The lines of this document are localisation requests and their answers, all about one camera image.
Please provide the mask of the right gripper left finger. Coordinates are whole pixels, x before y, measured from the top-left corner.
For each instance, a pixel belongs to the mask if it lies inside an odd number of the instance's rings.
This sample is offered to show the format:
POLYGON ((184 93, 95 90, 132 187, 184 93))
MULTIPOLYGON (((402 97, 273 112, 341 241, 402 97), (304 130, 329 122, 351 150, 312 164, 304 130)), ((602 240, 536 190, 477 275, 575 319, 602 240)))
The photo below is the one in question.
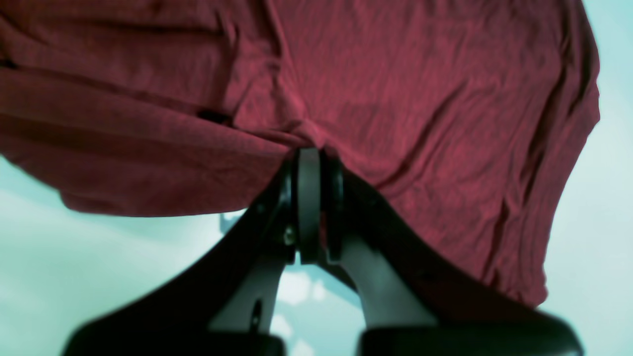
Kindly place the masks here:
POLYGON ((86 323, 66 356, 284 356, 270 333, 280 277, 319 255, 321 162, 299 149, 228 234, 160 288, 86 323))

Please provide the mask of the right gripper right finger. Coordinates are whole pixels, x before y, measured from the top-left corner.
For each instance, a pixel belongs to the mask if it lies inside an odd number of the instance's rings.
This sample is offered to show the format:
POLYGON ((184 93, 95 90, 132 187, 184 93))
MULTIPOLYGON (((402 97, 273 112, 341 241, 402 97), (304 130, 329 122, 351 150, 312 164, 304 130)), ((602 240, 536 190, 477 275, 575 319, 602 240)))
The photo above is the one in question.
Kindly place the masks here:
POLYGON ((584 354, 566 322, 475 281, 337 155, 319 159, 326 261, 351 278, 366 322, 358 356, 584 354))

